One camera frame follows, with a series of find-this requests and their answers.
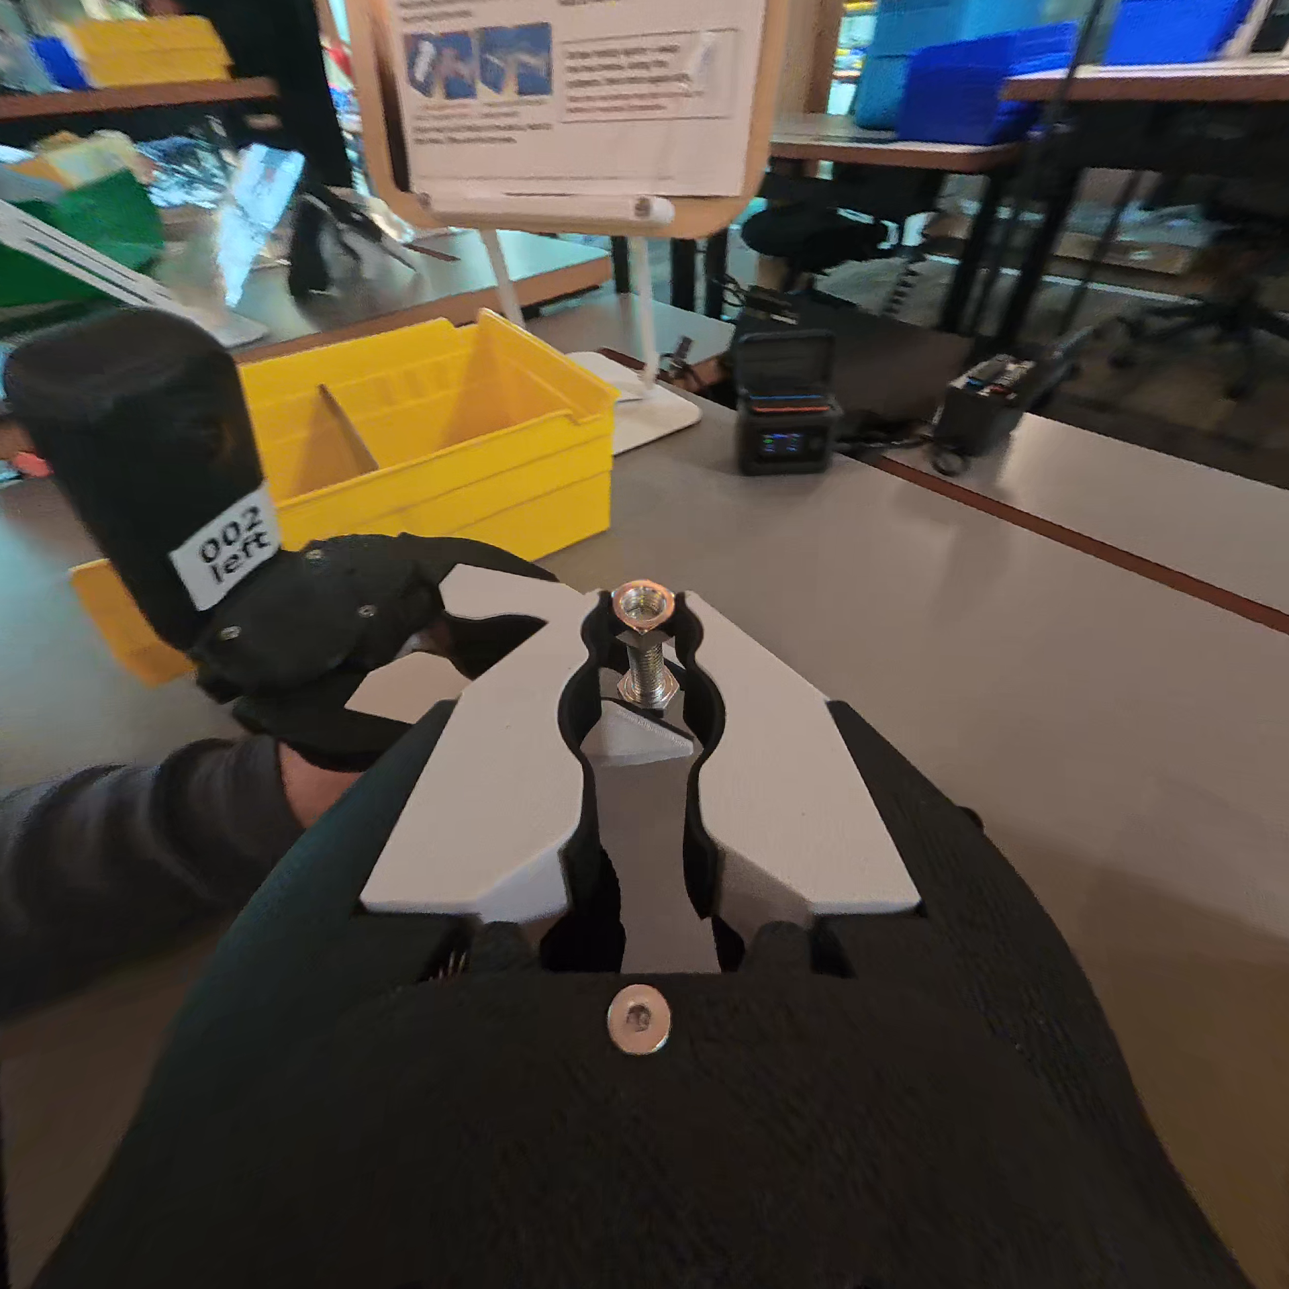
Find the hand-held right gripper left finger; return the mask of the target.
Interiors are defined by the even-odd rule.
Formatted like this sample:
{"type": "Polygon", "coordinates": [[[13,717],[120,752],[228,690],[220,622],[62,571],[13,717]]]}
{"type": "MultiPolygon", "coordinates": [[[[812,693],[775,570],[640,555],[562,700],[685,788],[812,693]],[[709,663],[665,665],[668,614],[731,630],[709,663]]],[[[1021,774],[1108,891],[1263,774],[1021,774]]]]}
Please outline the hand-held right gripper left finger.
{"type": "Polygon", "coordinates": [[[617,973],[625,930],[582,752],[602,716],[607,596],[473,680],[360,897],[369,914],[515,924],[547,966],[617,973]]]}

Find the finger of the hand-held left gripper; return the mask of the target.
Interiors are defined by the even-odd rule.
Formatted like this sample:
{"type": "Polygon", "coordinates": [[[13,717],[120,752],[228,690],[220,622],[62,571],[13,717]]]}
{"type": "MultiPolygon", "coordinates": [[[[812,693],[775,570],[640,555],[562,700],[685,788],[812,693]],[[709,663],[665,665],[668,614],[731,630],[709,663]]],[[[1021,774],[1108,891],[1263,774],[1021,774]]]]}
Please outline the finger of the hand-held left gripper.
{"type": "MultiPolygon", "coordinates": [[[[404,656],[372,671],[349,699],[347,710],[413,725],[436,703],[459,699],[470,683],[442,656],[404,656]]],[[[686,734],[605,699],[602,716],[584,742],[584,754],[596,768],[628,768],[686,760],[694,745],[686,734]]]]}
{"type": "Polygon", "coordinates": [[[579,630],[590,601],[559,581],[456,565],[439,585],[444,656],[478,679],[545,627],[579,630]]]}

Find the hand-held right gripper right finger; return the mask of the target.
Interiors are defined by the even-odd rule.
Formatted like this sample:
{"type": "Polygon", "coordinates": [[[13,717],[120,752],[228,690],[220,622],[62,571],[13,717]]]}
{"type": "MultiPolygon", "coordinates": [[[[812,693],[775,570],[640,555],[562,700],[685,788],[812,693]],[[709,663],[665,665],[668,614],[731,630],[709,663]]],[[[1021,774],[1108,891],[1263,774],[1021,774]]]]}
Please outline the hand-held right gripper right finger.
{"type": "Polygon", "coordinates": [[[688,774],[683,874],[722,972],[771,924],[917,914],[923,898],[837,706],[703,598],[677,601],[688,774]]]}

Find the yellow plastic bin with divider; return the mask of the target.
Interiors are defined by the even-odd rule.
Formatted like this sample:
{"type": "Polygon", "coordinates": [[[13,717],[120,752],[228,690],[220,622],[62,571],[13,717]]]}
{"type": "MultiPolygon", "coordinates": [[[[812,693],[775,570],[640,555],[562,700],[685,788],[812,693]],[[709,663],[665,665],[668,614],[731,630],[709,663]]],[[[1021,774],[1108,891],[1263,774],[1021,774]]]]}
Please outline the yellow plastic bin with divider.
{"type": "Polygon", "coordinates": [[[238,373],[292,550],[412,535],[538,561],[611,524],[619,390],[493,312],[238,373]]]}

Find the silver hex nut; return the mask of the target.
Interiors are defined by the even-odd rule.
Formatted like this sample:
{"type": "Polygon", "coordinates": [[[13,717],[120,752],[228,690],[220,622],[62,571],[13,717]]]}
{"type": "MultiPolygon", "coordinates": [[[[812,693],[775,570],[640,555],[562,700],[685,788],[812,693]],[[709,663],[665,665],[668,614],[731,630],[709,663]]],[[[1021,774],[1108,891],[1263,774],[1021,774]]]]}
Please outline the silver hex nut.
{"type": "Polygon", "coordinates": [[[611,607],[619,622],[637,636],[668,627],[676,613],[673,591],[650,579],[636,579],[613,591],[611,607]]]}

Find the silver hex bolt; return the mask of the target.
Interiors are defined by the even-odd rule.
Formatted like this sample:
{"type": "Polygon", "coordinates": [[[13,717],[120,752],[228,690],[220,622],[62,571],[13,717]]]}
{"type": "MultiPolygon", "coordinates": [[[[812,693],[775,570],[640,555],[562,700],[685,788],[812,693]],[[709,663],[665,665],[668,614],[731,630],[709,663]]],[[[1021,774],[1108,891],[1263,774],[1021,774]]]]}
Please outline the silver hex bolt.
{"type": "Polygon", "coordinates": [[[640,711],[663,714],[682,688],[665,657],[670,636],[657,630],[640,634],[628,628],[617,640],[628,656],[628,673],[617,687],[622,702],[640,711]]]}

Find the person's left forearm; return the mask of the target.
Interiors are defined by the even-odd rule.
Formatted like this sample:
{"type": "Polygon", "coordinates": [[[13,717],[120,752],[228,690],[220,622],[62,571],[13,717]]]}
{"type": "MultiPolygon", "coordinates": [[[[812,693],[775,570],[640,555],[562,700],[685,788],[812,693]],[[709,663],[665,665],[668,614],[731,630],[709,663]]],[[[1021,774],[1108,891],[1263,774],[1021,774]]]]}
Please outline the person's left forearm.
{"type": "Polygon", "coordinates": [[[301,837],[266,736],[5,794],[4,1023],[238,912],[301,837]]]}

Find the person's left hand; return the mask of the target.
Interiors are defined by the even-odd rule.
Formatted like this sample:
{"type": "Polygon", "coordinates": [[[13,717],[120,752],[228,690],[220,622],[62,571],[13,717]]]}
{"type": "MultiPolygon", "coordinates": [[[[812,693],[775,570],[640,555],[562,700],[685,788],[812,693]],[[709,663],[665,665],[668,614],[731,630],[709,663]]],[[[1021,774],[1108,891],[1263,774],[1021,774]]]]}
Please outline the person's left hand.
{"type": "Polygon", "coordinates": [[[314,828],[363,779],[361,772],[317,766],[283,743],[277,745],[277,757],[286,808],[303,831],[314,828]]]}

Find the white board stand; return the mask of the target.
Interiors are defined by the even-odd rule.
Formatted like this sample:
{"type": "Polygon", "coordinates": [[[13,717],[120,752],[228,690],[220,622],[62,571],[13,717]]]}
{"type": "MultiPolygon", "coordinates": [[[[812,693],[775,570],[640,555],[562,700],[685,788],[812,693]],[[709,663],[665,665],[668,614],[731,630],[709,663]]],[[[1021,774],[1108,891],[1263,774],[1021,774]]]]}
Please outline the white board stand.
{"type": "Polygon", "coordinates": [[[571,197],[450,183],[436,194],[423,195],[423,205],[439,223],[461,225],[479,232],[495,274],[502,314],[521,330],[525,330],[527,324],[502,251],[501,229],[536,222],[553,225],[558,232],[571,232],[577,217],[624,225],[628,234],[625,245],[633,284],[634,335],[643,367],[633,370],[622,361],[588,350],[573,354],[571,360],[617,392],[616,456],[691,429],[700,421],[700,410],[662,383],[662,354],[656,337],[647,235],[673,226],[673,202],[642,195],[571,197]]]}
{"type": "Polygon", "coordinates": [[[106,258],[8,202],[2,202],[2,243],[128,307],[183,318],[211,334],[225,349],[258,344],[269,334],[264,324],[234,312],[186,304],[152,278],[106,258]]]}

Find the grey table with wood edge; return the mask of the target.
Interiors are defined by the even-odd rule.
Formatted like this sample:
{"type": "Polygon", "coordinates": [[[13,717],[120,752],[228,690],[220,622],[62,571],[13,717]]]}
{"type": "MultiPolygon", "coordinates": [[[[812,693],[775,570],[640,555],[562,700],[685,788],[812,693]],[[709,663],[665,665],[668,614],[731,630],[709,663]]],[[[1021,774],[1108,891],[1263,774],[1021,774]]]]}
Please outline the grey table with wood edge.
{"type": "MultiPolygon", "coordinates": [[[[613,277],[605,251],[524,232],[499,237],[515,295],[522,307],[579,297],[613,277]]],[[[406,263],[360,245],[360,258],[327,252],[334,284],[297,300],[283,263],[252,269],[231,312],[264,327],[264,335],[234,349],[238,364],[278,358],[444,318],[475,323],[479,312],[504,311],[481,235],[459,231],[406,251],[406,263]]]]}

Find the black charging case with display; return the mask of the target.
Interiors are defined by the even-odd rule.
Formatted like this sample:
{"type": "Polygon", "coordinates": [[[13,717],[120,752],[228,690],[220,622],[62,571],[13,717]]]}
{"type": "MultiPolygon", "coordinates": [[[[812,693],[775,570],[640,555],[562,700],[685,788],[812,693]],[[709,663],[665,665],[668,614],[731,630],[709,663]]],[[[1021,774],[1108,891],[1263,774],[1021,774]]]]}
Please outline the black charging case with display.
{"type": "Polygon", "coordinates": [[[749,478],[821,475],[832,467],[843,410],[829,330],[745,334],[732,346],[736,466],[749,478]]]}

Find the black and white device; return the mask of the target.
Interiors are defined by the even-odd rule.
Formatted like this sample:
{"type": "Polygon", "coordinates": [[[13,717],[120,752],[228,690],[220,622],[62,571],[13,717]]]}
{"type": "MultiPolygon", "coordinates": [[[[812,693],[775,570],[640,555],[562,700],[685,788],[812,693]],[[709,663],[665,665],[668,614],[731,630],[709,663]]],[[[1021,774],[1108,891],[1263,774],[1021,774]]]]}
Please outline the black and white device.
{"type": "Polygon", "coordinates": [[[361,202],[330,186],[306,188],[297,203],[287,254],[289,295],[300,301],[327,294],[334,284],[327,251],[337,248],[358,263],[360,243],[380,251],[396,265],[418,268],[412,252],[399,245],[361,202]]]}

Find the tablet with lit screen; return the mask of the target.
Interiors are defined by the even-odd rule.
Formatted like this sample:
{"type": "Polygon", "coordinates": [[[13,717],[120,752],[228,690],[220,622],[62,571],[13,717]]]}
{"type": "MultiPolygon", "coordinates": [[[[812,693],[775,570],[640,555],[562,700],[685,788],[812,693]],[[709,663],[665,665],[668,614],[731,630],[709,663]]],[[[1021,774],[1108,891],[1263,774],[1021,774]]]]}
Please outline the tablet with lit screen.
{"type": "Polygon", "coordinates": [[[248,280],[286,218],[306,157],[263,143],[245,148],[214,215],[215,272],[228,307],[240,304],[248,280]]]}

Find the black battery charger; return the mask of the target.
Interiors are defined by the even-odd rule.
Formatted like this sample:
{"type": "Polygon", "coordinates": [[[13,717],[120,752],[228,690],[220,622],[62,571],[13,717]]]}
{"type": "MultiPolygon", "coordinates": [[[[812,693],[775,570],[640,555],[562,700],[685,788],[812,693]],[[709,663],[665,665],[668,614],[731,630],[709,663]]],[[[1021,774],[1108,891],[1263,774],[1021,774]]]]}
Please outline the black battery charger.
{"type": "Polygon", "coordinates": [[[1006,444],[1023,416],[1053,395],[1070,364],[1052,354],[1024,358],[996,354],[944,392],[930,430],[934,470],[953,478],[1006,444]]]}

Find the wooden display board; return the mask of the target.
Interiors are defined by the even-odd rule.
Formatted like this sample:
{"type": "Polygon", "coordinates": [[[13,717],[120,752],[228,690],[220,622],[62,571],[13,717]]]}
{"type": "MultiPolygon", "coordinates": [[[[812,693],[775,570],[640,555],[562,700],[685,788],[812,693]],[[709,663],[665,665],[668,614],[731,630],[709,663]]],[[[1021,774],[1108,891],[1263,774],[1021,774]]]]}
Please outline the wooden display board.
{"type": "MultiPolygon", "coordinates": [[[[399,117],[399,97],[393,62],[393,30],[389,4],[347,4],[352,70],[364,128],[366,165],[376,194],[403,220],[419,229],[459,226],[439,223],[412,192],[409,159],[399,117]]],[[[647,237],[699,238],[726,228],[760,188],[769,162],[769,139],[780,90],[789,4],[766,4],[763,59],[755,83],[752,139],[743,189],[732,199],[670,199],[676,218],[668,231],[647,237]]],[[[507,232],[587,234],[628,237],[620,223],[577,217],[573,231],[553,225],[524,222],[502,228],[507,232]]]]}

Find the green plastic bin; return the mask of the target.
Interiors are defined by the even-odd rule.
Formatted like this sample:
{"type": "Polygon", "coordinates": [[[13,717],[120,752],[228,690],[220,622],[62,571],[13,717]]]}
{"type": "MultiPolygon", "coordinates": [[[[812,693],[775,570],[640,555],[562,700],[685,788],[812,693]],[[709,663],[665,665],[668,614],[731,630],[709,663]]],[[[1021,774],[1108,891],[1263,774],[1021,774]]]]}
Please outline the green plastic bin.
{"type": "MultiPolygon", "coordinates": [[[[125,268],[151,274],[166,249],[149,191],[128,169],[80,188],[4,168],[4,202],[125,268]]],[[[100,300],[102,294],[24,252],[2,249],[4,311],[100,300]]]]}

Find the printed instruction sheet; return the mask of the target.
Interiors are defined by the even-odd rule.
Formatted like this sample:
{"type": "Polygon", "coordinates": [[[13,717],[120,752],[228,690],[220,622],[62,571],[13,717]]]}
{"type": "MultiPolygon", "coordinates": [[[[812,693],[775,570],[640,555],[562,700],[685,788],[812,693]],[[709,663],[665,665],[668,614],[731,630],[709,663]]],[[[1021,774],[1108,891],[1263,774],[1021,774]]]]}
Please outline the printed instruction sheet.
{"type": "Polygon", "coordinates": [[[717,200],[746,180],[763,2],[389,4],[412,192],[717,200]]]}

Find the black round stool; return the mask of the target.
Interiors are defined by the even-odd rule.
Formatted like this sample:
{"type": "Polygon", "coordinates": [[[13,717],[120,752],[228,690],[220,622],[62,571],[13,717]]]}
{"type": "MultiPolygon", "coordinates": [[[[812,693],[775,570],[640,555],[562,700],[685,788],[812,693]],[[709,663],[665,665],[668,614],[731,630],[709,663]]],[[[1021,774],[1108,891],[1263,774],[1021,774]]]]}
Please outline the black round stool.
{"type": "Polygon", "coordinates": [[[806,205],[768,206],[745,220],[742,237],[751,251],[814,275],[892,252],[884,226],[806,205]]]}

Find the wooden desk with black legs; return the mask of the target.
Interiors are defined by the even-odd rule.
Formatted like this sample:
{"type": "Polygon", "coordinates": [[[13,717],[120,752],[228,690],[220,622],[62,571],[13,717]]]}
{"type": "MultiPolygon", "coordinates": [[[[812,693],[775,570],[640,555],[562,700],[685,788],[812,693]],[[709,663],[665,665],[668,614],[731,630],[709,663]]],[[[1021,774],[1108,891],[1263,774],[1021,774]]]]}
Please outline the wooden desk with black legs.
{"type": "Polygon", "coordinates": [[[969,304],[1024,148],[897,140],[845,117],[788,117],[774,131],[760,197],[900,225],[914,215],[914,199],[938,199],[947,177],[981,177],[986,186],[940,315],[941,332],[970,334],[969,304]]]}
{"type": "MultiPolygon", "coordinates": [[[[1061,74],[1013,77],[1004,97],[1044,106],[1061,74]]],[[[1088,67],[1075,80],[1070,117],[1079,186],[1098,169],[1286,182],[1286,59],[1088,67]]]]}
{"type": "Polygon", "coordinates": [[[88,119],[143,110],[268,103],[278,96],[280,88],[271,77],[7,94],[2,97],[2,125],[88,119]]]}

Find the blue plastic bin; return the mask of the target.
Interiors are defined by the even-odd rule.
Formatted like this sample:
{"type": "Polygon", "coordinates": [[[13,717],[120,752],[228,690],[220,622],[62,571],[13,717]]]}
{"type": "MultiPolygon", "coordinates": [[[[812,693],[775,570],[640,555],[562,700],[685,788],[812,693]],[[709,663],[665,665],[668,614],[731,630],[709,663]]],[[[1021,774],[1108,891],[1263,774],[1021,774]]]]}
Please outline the blue plastic bin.
{"type": "Polygon", "coordinates": [[[83,93],[91,88],[66,40],[62,37],[31,37],[28,48],[50,82],[63,93],[83,93]]]}
{"type": "Polygon", "coordinates": [[[1076,24],[1064,22],[930,45],[912,54],[895,137],[981,148],[1023,139],[1038,108],[1007,100],[1006,85],[1016,76],[1064,71],[1079,33],[1076,24]]]}
{"type": "Polygon", "coordinates": [[[1167,67],[1214,60],[1254,2],[1121,2],[1102,65],[1167,67]]]}

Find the black office chair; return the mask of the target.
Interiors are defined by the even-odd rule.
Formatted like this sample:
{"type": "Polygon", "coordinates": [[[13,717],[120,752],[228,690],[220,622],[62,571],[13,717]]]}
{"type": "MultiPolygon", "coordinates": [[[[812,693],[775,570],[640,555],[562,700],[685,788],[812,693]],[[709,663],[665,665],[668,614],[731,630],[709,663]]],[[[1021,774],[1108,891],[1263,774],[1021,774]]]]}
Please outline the black office chair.
{"type": "Polygon", "coordinates": [[[1210,334],[1216,344],[1234,347],[1237,367],[1225,398],[1247,400],[1259,386],[1263,364],[1260,340],[1288,341],[1285,312],[1263,303],[1263,283],[1286,272],[1288,215],[1253,199],[1219,202],[1214,214],[1224,225],[1217,246],[1225,252],[1214,283],[1201,295],[1173,304],[1148,306],[1118,318],[1121,343],[1107,357],[1116,372],[1127,372],[1150,352],[1164,352],[1190,337],[1210,334]]]}

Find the black tripod pole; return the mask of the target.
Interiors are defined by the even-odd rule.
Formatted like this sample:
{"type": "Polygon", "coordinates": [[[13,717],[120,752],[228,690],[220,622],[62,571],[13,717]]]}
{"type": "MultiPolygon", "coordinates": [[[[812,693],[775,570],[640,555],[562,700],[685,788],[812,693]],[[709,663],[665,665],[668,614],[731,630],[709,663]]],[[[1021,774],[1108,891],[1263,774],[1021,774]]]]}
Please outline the black tripod pole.
{"type": "Polygon", "coordinates": [[[986,266],[986,280],[975,300],[970,329],[981,350],[1007,350],[1019,338],[1027,314],[1038,298],[1044,274],[1064,232],[1079,188],[1070,163],[1073,125],[1070,103],[1075,80],[1092,65],[1092,56],[1107,25],[1105,11],[1118,4],[1090,5],[1079,30],[1070,65],[1044,102],[1036,131],[1027,140],[1021,172],[1010,189],[1010,212],[986,266]],[[992,323],[992,300],[1015,248],[1021,266],[999,318],[992,323]]]}

